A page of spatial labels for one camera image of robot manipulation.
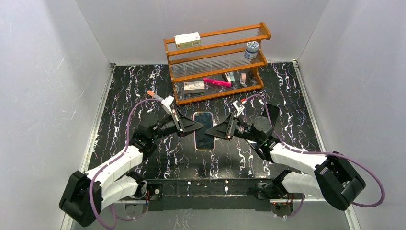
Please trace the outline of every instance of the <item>phone screen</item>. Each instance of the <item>phone screen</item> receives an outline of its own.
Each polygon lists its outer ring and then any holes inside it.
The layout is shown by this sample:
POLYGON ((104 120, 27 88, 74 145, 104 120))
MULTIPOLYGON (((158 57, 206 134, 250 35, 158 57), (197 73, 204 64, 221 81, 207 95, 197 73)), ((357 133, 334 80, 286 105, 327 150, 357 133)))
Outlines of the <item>phone screen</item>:
POLYGON ((194 132, 194 146, 197 150, 214 150, 214 137, 206 134, 206 130, 213 127, 213 114, 196 112, 193 118, 203 124, 203 128, 194 132))

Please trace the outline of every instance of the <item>black marble table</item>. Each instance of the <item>black marble table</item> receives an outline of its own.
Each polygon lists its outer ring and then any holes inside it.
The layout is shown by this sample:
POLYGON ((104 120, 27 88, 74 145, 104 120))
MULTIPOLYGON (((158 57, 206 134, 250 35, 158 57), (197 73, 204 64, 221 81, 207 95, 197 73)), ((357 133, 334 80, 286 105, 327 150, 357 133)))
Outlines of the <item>black marble table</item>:
MULTIPOLYGON (((267 103, 280 108, 281 116, 275 131, 288 144, 307 150, 319 150, 293 64, 269 63, 260 68, 259 74, 265 84, 263 90, 191 103, 179 108, 191 119, 196 111, 210 111, 214 115, 214 123, 218 124, 234 110, 231 104, 234 100, 259 93, 267 103)), ((140 100, 149 98, 147 90, 161 97, 173 95, 167 65, 115 67, 89 169, 97 167, 123 149, 130 110, 140 100)), ((258 98, 246 103, 245 116, 249 124, 261 114, 263 105, 264 102, 258 98)), ((157 113, 158 117, 166 114, 159 103, 145 103, 132 118, 132 130, 145 113, 157 113)), ((215 139, 213 151, 197 151, 193 135, 183 138, 176 134, 170 135, 157 140, 157 145, 158 149, 153 155, 136 168, 147 179, 273 178, 287 168, 263 161, 239 138, 231 141, 215 139)))

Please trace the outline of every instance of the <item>gray wall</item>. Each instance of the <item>gray wall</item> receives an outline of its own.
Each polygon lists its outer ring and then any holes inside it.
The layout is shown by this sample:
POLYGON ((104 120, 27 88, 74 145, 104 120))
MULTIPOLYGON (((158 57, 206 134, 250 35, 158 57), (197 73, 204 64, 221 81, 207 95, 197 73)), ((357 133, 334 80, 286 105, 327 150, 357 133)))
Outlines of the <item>gray wall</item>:
POLYGON ((74 0, 0 2, 0 223, 56 230, 109 63, 74 0))
POLYGON ((163 38, 265 22, 268 60, 302 54, 328 0, 77 0, 110 62, 167 64, 163 38))
MULTIPOLYGON (((387 198, 356 208, 362 229, 405 229, 406 2, 338 1, 326 7, 303 55, 301 74, 328 150, 370 167, 387 198)), ((376 183, 357 202, 379 199, 376 183)))

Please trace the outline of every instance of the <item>marker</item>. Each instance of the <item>marker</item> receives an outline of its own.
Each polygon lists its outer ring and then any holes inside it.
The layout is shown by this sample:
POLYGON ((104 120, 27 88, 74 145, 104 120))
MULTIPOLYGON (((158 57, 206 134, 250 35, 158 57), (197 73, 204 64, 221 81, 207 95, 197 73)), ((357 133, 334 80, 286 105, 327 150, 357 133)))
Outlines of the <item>marker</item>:
POLYGON ((213 80, 213 79, 203 78, 203 81, 214 84, 214 85, 223 85, 223 86, 231 87, 231 83, 222 81, 222 80, 213 80))

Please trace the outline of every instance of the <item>cardboard box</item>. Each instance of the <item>cardboard box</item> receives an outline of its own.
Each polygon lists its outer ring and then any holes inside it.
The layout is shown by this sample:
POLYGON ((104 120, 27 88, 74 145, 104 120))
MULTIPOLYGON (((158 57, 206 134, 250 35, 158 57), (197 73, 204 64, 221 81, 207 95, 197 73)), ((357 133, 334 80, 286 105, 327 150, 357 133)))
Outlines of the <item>cardboard box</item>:
POLYGON ((185 93, 202 93, 206 91, 204 81, 184 82, 185 93))
POLYGON ((200 35, 198 32, 176 35, 175 44, 177 49, 199 46, 201 44, 200 35))

